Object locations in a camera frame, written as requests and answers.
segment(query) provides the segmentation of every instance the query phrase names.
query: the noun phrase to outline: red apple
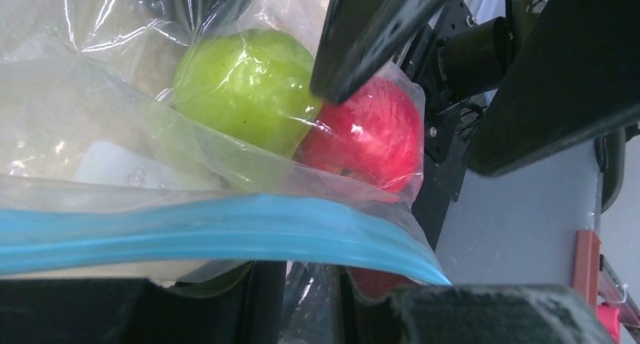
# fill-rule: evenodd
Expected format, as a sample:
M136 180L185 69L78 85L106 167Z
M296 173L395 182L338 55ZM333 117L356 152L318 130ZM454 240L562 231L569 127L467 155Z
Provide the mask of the red apple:
M399 193L417 171L423 123L393 81L373 77L341 106L326 103L300 146L301 161Z

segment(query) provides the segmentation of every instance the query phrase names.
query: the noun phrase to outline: green fruit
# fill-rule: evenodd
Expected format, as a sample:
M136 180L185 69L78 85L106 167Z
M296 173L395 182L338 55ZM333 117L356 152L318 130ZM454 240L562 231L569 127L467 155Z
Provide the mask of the green fruit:
M274 29L204 40L180 61L178 112L219 132L291 158L322 102L309 93L313 57Z

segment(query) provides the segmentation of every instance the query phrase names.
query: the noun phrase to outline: white label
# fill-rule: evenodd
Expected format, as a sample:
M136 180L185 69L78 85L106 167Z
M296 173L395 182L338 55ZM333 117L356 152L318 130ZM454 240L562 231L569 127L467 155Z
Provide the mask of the white label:
M218 190L222 178L199 179L111 142L93 143L73 180L108 186L151 189Z

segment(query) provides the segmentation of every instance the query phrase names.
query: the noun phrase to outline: gray table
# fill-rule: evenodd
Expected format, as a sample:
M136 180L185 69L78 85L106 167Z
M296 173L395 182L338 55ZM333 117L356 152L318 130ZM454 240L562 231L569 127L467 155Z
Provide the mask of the gray table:
M468 172L435 254L454 284L570 285L576 231L598 231L601 186L592 142L497 179Z

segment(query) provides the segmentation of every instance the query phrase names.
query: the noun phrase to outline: blue strip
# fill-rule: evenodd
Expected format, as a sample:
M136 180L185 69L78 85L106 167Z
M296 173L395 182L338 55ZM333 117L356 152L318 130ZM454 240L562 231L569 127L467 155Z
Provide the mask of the blue strip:
M296 260L450 284L403 229L317 198L249 195L127 213L0 210L0 275L149 260Z

